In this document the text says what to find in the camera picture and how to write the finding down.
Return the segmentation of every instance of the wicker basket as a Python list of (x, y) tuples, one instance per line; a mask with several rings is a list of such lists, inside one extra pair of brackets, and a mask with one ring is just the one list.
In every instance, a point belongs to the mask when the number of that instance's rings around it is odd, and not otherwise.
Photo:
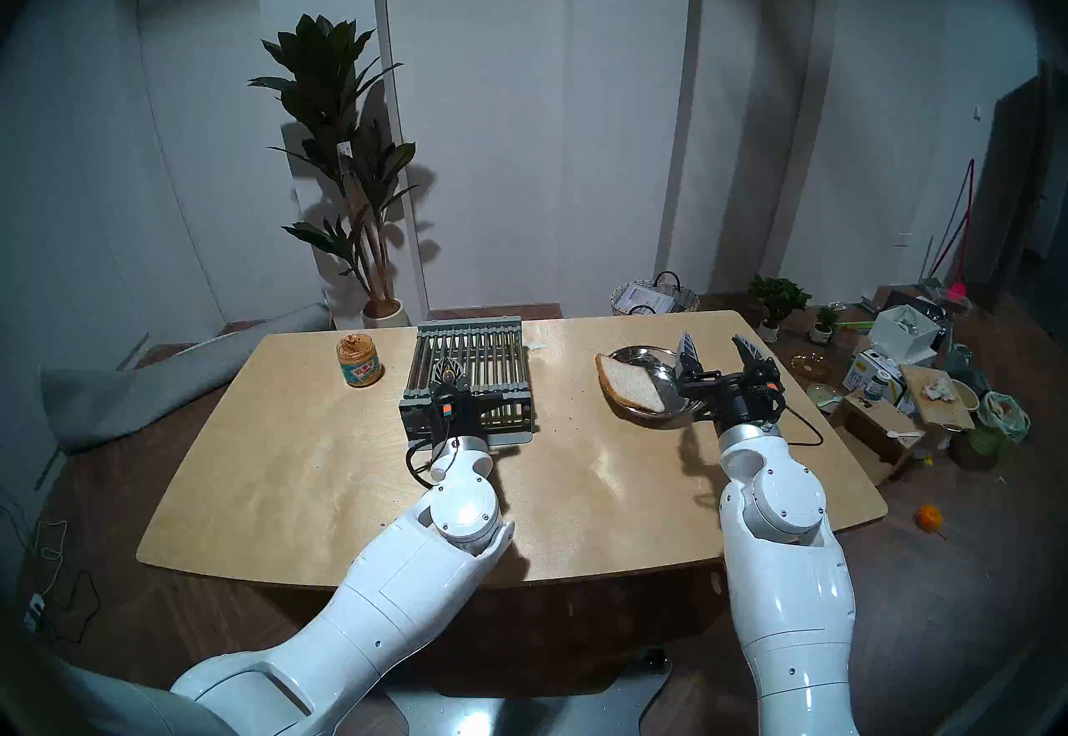
[[(675, 284), (661, 284), (660, 280), (664, 276), (671, 276), (675, 278)], [(684, 313), (686, 311), (696, 311), (697, 307), (701, 304), (701, 297), (693, 293), (689, 287), (682, 287), (678, 280), (678, 275), (672, 270), (661, 270), (657, 273), (655, 279), (635, 279), (633, 282), (627, 282), (626, 284), (619, 285), (615, 288), (615, 293), (612, 294), (612, 313), (615, 316), (626, 316), (627, 311), (621, 311), (617, 307), (619, 298), (623, 296), (624, 291), (626, 291), (631, 285), (638, 285), (639, 287), (647, 287), (650, 291), (656, 291), (657, 293), (670, 296), (675, 300), (669, 313)], [(638, 314), (650, 314), (656, 313), (647, 304), (635, 304), (630, 309), (629, 313)]]

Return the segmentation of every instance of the white plant pot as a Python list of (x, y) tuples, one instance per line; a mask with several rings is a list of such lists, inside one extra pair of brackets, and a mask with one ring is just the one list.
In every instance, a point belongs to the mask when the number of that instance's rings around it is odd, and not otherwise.
[(767, 319), (764, 319), (760, 323), (760, 327), (756, 329), (756, 332), (760, 334), (760, 339), (765, 342), (774, 342), (779, 339), (779, 326), (776, 325), (774, 328), (769, 328), (765, 325)]
[(411, 323), (408, 320), (408, 314), (405, 313), (404, 302), (400, 302), (400, 307), (397, 308), (389, 316), (367, 316), (366, 309), (360, 311), (360, 317), (363, 319), (364, 328), (407, 328)]
[(831, 341), (831, 334), (834, 333), (833, 328), (828, 328), (826, 331), (821, 331), (817, 326), (812, 326), (812, 330), (808, 331), (808, 339), (815, 342), (817, 345), (827, 345)]

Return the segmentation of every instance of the basket handle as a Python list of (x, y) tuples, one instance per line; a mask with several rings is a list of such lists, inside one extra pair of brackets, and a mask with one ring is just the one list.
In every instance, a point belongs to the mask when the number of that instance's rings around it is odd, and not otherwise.
[(657, 273), (657, 278), (653, 280), (653, 284), (659, 283), (660, 282), (660, 277), (662, 277), (664, 273), (669, 273), (669, 275), (675, 277), (675, 289), (678, 291), (678, 292), (681, 292), (682, 291), (682, 283), (678, 279), (678, 273), (676, 273), (674, 270), (661, 270), (659, 273)]

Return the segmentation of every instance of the gray cushion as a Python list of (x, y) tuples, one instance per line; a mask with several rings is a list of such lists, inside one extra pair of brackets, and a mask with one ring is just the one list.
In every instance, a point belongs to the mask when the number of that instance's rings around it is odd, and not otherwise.
[(330, 313), (321, 302), (217, 336), (170, 359), (127, 371), (41, 369), (41, 397), (57, 442), (77, 452), (131, 434), (241, 370), (268, 333), (321, 331)]

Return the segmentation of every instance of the jar label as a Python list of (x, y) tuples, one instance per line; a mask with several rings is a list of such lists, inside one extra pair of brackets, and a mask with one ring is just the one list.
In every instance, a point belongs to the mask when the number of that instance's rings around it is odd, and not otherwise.
[(342, 365), (341, 373), (345, 381), (350, 386), (363, 386), (378, 376), (381, 363), (378, 361), (378, 354), (373, 354), (366, 362), (357, 365)]

